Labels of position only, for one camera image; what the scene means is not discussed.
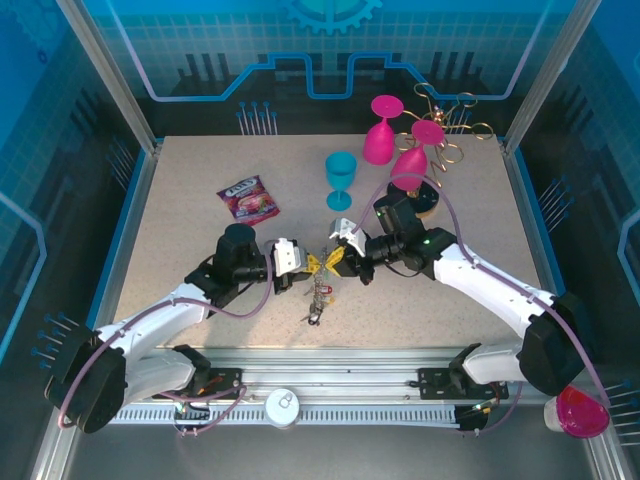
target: candy bag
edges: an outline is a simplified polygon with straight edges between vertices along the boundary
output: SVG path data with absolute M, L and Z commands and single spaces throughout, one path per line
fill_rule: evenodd
M 255 225 L 280 213 L 276 202 L 264 188 L 260 175 L 220 190 L 218 196 L 227 204 L 236 222 Z

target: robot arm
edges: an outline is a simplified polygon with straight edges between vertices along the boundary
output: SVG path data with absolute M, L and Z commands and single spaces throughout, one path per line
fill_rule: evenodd
M 294 282 L 309 278 L 310 264 L 317 264 L 295 240 L 285 238 L 274 242 L 271 251 L 263 255 L 255 242 L 254 230 L 234 224 L 218 240 L 215 255 L 154 305 L 187 298 L 224 308 L 241 293 L 241 284 L 266 281 L 267 262 L 275 271 L 272 283 L 276 295 L 287 291 Z M 210 381 L 209 362 L 187 346 L 143 359 L 156 346 L 212 315 L 205 306 L 169 305 L 149 313 L 125 332 L 124 325 L 139 313 L 95 332 L 80 325 L 67 334 L 60 346 L 45 389 L 45 397 L 56 407 L 62 405 L 89 357 L 107 339 L 122 332 L 92 365 L 66 412 L 86 433 L 102 428 L 128 403 L 166 391 L 184 391 L 195 396 Z
M 450 365 L 452 377 L 468 384 L 497 381 L 528 381 L 547 395 L 558 395 L 582 371 L 584 364 L 566 334 L 533 297 L 550 306 L 571 326 L 588 352 L 592 335 L 586 311 L 575 297 L 557 297 L 524 284 L 471 252 L 473 263 L 463 255 L 455 235 L 441 229 L 425 230 L 405 195 L 387 195 L 374 208 L 384 235 L 370 238 L 355 224 L 339 219 L 331 237 L 339 247 L 327 268 L 342 277 L 360 277 L 367 285 L 375 267 L 401 261 L 431 280 L 449 285 L 471 297 L 501 318 L 522 339 L 504 345 L 472 345 Z M 476 267 L 500 274 L 530 293 L 520 295 L 511 287 Z

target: blue plastic cup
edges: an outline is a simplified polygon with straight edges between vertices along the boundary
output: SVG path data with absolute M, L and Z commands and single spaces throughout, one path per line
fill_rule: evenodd
M 351 206 L 351 196 L 345 190 L 353 183 L 357 167 L 356 157 L 349 152 L 335 152 L 327 157 L 327 181 L 336 190 L 327 197 L 330 209 L 341 212 Z

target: white round lid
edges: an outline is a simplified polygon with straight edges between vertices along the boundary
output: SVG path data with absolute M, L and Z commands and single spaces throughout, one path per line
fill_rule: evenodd
M 276 427 L 284 428 L 298 418 L 300 401 L 291 390 L 279 388 L 267 397 L 264 408 L 269 422 Z

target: snack packet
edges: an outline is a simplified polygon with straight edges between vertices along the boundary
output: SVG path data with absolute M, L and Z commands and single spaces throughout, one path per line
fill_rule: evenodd
M 220 190 L 218 196 L 227 204 L 236 222 L 255 225 L 280 213 L 276 202 L 264 188 L 260 175 Z

